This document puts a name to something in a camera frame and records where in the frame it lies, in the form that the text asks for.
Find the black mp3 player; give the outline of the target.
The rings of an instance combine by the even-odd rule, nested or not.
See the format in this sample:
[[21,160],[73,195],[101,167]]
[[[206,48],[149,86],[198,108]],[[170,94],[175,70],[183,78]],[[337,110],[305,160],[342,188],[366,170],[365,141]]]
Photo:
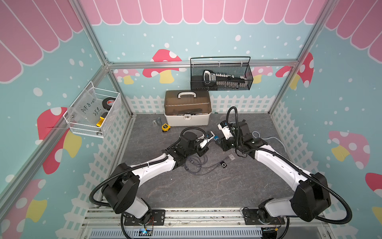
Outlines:
[[221,165],[222,168],[226,168],[227,167],[227,164],[225,162],[223,162],[223,161],[220,162],[220,165]]

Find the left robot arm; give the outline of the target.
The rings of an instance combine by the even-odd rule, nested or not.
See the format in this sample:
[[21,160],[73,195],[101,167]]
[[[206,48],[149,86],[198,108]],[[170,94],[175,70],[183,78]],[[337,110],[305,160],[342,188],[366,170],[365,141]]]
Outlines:
[[153,219],[153,212],[148,203],[136,196],[139,187],[162,173],[183,166],[194,154],[203,156],[214,138],[212,131],[199,127],[183,129],[178,140],[162,150],[160,156],[138,165],[118,165],[109,178],[90,192],[89,201],[110,207],[123,218],[131,216],[140,225],[148,224]]

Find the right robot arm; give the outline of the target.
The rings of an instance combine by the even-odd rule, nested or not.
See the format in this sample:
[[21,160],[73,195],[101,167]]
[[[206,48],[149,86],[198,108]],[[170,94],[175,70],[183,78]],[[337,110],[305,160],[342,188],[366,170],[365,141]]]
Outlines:
[[[223,151],[233,149],[241,158],[251,157],[277,174],[294,192],[285,198],[270,198],[258,206],[257,215],[262,224],[270,224],[277,217],[295,217],[305,222],[317,219],[334,225],[344,225],[353,218],[351,207],[335,191],[328,187],[321,173],[306,171],[275,151],[264,139],[254,138],[248,124],[238,119],[238,109],[230,107],[226,119],[218,125],[223,137],[217,144]],[[331,206],[331,197],[336,198],[345,209],[343,219],[327,219],[321,214]]]

